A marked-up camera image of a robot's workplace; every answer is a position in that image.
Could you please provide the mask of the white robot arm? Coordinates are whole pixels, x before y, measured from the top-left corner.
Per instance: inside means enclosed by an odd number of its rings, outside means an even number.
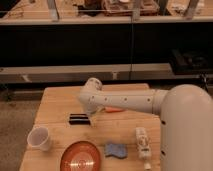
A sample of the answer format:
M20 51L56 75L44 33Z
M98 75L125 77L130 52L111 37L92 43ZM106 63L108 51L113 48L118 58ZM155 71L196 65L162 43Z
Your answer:
M157 115L161 171L213 171L213 98L202 88L104 91L99 79L90 78L79 101L87 115L100 106Z

